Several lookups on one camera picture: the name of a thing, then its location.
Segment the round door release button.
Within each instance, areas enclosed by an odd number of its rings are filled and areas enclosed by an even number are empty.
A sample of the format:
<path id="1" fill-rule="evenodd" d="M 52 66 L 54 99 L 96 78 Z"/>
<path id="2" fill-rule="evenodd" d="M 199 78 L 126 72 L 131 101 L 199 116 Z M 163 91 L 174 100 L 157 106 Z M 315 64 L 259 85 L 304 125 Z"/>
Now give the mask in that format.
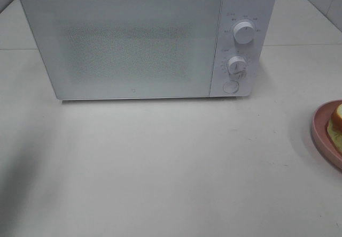
<path id="1" fill-rule="evenodd" d="M 222 89 L 226 94 L 234 94 L 239 90 L 239 83 L 237 81 L 228 81 L 223 85 Z"/>

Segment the white timer knob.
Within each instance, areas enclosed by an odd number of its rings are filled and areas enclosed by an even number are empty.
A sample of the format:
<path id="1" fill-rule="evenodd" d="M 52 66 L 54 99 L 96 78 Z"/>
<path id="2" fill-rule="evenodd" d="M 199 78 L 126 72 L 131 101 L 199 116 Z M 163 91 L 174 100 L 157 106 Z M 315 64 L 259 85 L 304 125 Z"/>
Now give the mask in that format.
<path id="1" fill-rule="evenodd" d="M 247 69 L 247 61 L 242 56 L 233 56 L 227 62 L 227 69 L 231 75 L 244 75 Z"/>

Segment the white microwave door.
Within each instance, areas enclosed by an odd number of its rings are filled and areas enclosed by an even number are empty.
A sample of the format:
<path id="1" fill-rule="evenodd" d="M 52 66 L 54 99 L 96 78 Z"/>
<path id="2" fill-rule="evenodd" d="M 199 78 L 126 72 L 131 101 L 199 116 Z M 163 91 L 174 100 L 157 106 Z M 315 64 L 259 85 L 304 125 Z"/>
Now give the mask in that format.
<path id="1" fill-rule="evenodd" d="M 209 96 L 222 0 L 20 0 L 56 98 Z"/>

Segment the pink round plate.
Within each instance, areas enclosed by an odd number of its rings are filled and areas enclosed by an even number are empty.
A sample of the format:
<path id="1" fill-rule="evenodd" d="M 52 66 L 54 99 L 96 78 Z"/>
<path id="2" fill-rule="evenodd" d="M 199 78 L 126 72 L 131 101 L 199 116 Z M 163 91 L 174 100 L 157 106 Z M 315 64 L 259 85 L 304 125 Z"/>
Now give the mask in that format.
<path id="1" fill-rule="evenodd" d="M 311 137 L 323 158 L 341 172 L 341 153 L 335 147 L 327 131 L 333 111 L 341 105 L 341 100 L 329 101 L 316 109 L 312 116 Z"/>

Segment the sandwich with lettuce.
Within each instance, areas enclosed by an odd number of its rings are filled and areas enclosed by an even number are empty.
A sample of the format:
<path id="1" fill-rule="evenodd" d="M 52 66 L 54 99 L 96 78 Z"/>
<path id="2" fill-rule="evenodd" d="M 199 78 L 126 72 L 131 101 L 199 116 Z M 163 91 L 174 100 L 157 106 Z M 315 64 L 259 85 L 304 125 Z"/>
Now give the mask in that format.
<path id="1" fill-rule="evenodd" d="M 331 117 L 328 121 L 327 132 L 332 143 L 340 154 L 342 150 L 341 128 L 341 104 L 339 104 L 331 114 Z"/>

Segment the upper white power knob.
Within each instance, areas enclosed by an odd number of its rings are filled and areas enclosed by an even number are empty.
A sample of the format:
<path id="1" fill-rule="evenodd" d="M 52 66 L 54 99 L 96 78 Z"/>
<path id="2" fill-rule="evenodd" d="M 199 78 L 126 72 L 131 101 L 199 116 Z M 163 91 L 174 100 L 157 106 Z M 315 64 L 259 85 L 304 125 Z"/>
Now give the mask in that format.
<path id="1" fill-rule="evenodd" d="M 232 27 L 232 33 L 238 44 L 248 44 L 254 39 L 254 23 L 248 19 L 240 20 Z"/>

